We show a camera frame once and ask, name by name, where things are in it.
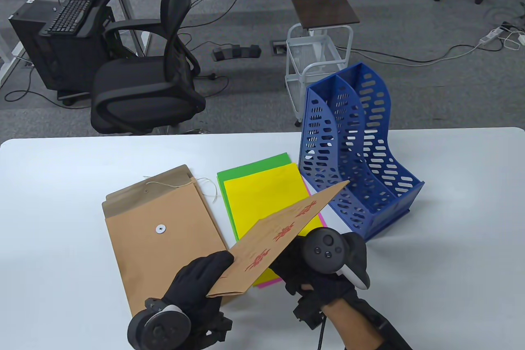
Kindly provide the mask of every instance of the envelope string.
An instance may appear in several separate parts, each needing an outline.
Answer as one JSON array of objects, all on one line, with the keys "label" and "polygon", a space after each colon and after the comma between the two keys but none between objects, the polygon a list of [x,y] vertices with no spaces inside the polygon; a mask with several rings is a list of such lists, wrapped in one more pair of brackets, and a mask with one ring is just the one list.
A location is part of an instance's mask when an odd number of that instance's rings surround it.
[{"label": "envelope string", "polygon": [[[203,193],[203,195],[204,195],[204,196],[207,196],[207,197],[213,197],[213,202],[217,201],[217,198],[218,198],[218,195],[219,195],[219,192],[218,192],[218,190],[217,190],[217,185],[214,183],[214,181],[212,181],[211,179],[208,179],[208,178],[197,178],[197,179],[195,179],[195,181],[198,182],[198,181],[202,181],[203,179],[204,179],[205,181],[207,181],[207,182],[210,182],[210,183],[213,185],[213,187],[215,187],[215,195],[210,196],[209,194],[204,194],[204,193]],[[156,182],[156,181],[150,181],[150,182],[146,182],[146,185],[149,185],[150,183],[156,183],[156,184],[158,184],[158,185],[164,185],[164,186],[167,186],[167,187],[172,187],[172,188],[174,188],[174,189],[178,189],[179,187],[184,187],[185,185],[191,185],[193,182],[190,181],[189,183],[186,183],[186,184],[184,184],[184,185],[167,185],[166,183],[160,183],[160,182]]]}]

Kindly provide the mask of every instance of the cart wheel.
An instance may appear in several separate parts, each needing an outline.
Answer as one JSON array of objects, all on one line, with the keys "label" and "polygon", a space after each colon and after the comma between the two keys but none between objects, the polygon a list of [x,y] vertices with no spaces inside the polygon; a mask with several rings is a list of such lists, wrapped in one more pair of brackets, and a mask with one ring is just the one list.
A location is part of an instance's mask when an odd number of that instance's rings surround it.
[{"label": "cart wheel", "polygon": [[77,102],[77,100],[74,98],[66,98],[62,100],[63,106],[72,106],[75,102]]}]

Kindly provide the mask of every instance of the computer tower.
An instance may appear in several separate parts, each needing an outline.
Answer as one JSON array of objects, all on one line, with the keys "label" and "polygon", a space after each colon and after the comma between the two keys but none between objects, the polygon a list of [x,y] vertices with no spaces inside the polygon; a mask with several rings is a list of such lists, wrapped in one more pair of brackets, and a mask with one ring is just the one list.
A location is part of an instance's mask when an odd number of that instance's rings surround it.
[{"label": "computer tower", "polygon": [[68,105],[90,93],[98,69],[110,61],[103,29],[114,18],[110,7],[94,7],[82,37],[43,35],[59,9],[55,1],[28,0],[9,20],[47,89]]}]

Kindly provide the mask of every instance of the green paper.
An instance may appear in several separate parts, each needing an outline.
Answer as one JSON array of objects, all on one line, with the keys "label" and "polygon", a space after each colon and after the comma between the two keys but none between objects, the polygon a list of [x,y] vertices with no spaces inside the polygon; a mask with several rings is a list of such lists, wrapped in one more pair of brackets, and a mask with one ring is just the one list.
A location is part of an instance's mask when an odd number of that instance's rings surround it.
[{"label": "green paper", "polygon": [[226,195],[226,189],[224,187],[225,181],[230,181],[231,179],[242,178],[244,176],[256,174],[257,172],[267,171],[269,169],[281,167],[283,165],[291,164],[290,156],[288,153],[282,153],[274,157],[268,157],[261,161],[252,162],[251,164],[246,164],[237,168],[227,169],[226,171],[218,172],[217,180],[219,181],[219,187],[223,195],[224,204],[226,206],[226,211],[230,218],[231,228],[233,228],[233,233],[235,239],[239,240],[237,235],[237,229],[235,228],[235,221],[231,214],[231,209],[229,206],[228,196]]}]

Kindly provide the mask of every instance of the colored paper stack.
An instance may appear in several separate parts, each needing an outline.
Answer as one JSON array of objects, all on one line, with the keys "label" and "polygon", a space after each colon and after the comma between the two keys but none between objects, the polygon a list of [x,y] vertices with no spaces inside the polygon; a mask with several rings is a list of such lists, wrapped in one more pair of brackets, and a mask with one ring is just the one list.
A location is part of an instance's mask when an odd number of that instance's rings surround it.
[{"label": "colored paper stack", "polygon": [[[310,195],[297,165],[287,153],[219,172],[217,179],[236,240],[257,221]],[[300,235],[324,225],[318,215]],[[268,269],[254,285],[262,288],[277,281],[279,277]]]}]

